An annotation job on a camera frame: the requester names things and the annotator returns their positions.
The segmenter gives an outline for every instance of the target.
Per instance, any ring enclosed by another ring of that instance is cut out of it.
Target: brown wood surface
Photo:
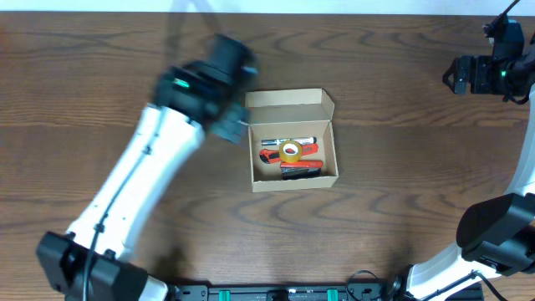
[[[135,264],[164,279],[321,283],[429,259],[468,206],[503,193],[520,156],[527,106],[441,83],[454,57],[490,53],[489,20],[221,17],[256,51],[259,89],[332,96],[340,178],[332,189],[252,194],[247,147],[210,137],[150,217]],[[63,232],[99,190],[156,75],[202,58],[210,37],[193,14],[0,14],[1,300],[61,299],[34,256],[39,238]],[[493,282],[526,300],[533,281]]]

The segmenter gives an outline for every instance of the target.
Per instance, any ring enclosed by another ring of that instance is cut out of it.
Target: cardboard box
[[[334,150],[334,103],[323,89],[292,89],[251,92],[246,95],[250,108],[249,152],[252,191],[283,191],[331,187],[338,179]],[[280,163],[266,164],[260,150],[278,150],[278,145],[262,146],[262,139],[316,137],[318,152],[302,160],[321,160],[321,175],[298,180],[282,180]]]

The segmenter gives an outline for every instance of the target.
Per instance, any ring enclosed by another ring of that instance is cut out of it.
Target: yellow tape roll
[[[278,154],[284,162],[294,163],[301,159],[303,148],[294,140],[286,140],[280,145]]]

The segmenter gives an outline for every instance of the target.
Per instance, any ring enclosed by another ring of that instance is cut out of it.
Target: box flap
[[[258,91],[246,94],[249,123],[331,120],[334,103],[323,89]]]

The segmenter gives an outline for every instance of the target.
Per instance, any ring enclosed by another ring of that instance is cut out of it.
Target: wooden tabletop
[[[490,18],[220,20],[257,53],[259,89],[329,92],[340,177],[332,189],[253,194],[247,144],[209,137],[140,240],[134,263],[157,277],[327,283],[358,269],[388,277],[453,242],[466,208],[511,180],[528,106],[455,96],[441,82],[456,56],[491,52],[481,30]],[[518,21],[531,34],[535,18]],[[64,232],[89,204],[156,75],[204,58],[211,33],[195,14],[0,14],[1,300],[61,299],[34,255],[38,240]],[[533,281],[492,282],[526,300]]]

